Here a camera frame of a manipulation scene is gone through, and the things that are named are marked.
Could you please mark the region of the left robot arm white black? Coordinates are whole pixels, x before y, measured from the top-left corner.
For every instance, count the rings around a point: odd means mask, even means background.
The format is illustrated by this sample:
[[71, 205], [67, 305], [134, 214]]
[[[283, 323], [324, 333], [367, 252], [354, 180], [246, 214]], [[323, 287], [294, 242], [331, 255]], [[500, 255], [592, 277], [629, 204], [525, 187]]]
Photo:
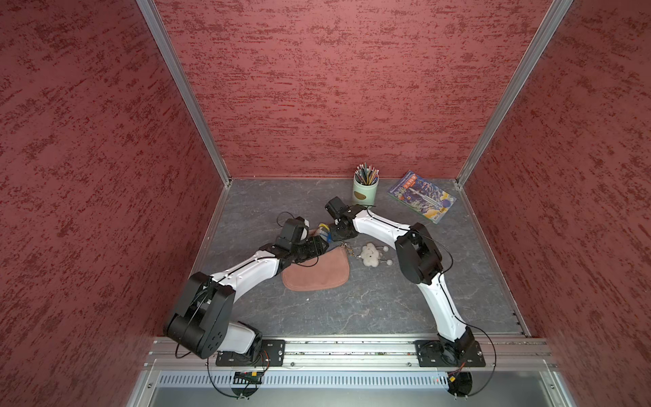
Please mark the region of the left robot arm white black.
[[262, 334], [233, 322], [233, 305], [289, 266], [316, 265], [327, 249], [327, 240], [311, 234], [305, 219], [286, 220], [274, 242], [238, 265], [212, 275], [191, 275], [164, 325], [164, 335], [203, 360], [218, 352], [230, 352], [253, 364], [260, 358]]

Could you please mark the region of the pink suede shoulder bag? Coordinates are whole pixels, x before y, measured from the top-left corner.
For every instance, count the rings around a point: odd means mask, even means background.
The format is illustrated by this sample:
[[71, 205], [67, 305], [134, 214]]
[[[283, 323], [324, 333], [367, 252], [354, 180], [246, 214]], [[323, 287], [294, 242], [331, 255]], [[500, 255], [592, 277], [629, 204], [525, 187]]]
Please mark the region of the pink suede shoulder bag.
[[344, 248], [336, 248], [320, 256], [309, 267], [292, 265], [281, 273], [286, 288], [295, 292], [313, 292], [338, 288], [349, 280], [349, 256]]

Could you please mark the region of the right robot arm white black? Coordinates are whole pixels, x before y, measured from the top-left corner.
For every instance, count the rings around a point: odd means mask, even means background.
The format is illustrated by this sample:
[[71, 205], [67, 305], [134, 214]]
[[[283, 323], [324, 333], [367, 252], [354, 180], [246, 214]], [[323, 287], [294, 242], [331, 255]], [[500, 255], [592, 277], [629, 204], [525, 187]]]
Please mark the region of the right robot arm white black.
[[421, 223], [408, 226], [388, 220], [363, 205], [346, 205], [339, 197], [331, 199], [325, 208], [333, 218], [329, 225], [333, 241], [364, 234], [396, 251], [400, 271], [419, 288], [435, 319], [443, 362], [461, 365], [476, 340], [458, 315], [444, 279], [442, 253], [427, 228]]

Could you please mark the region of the yellow duck keychain decoration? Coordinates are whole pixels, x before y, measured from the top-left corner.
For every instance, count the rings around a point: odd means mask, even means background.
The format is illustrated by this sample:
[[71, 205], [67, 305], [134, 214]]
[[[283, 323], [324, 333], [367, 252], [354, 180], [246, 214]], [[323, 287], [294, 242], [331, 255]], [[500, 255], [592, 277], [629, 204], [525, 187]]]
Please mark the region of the yellow duck keychain decoration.
[[322, 240], [324, 240], [327, 243], [332, 242], [332, 232], [329, 227], [329, 225], [325, 223], [320, 223], [318, 227], [315, 229], [314, 236], [320, 237]]

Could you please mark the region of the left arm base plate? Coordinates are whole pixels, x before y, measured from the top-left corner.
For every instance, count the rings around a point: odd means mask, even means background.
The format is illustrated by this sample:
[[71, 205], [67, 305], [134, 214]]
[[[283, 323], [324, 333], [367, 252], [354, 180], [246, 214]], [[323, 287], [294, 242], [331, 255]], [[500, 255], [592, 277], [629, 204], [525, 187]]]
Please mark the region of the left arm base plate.
[[278, 367], [283, 365], [286, 341], [281, 339], [260, 339], [255, 341], [244, 354], [219, 351], [215, 365], [219, 367]]

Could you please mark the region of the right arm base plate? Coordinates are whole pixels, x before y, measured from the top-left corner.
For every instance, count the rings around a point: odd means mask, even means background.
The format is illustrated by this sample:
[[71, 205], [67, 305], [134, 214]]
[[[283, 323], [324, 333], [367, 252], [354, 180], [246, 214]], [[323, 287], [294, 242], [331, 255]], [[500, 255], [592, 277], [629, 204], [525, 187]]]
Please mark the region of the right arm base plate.
[[483, 368], [487, 366], [480, 344], [448, 344], [434, 340], [415, 341], [415, 354], [420, 367], [442, 369]]

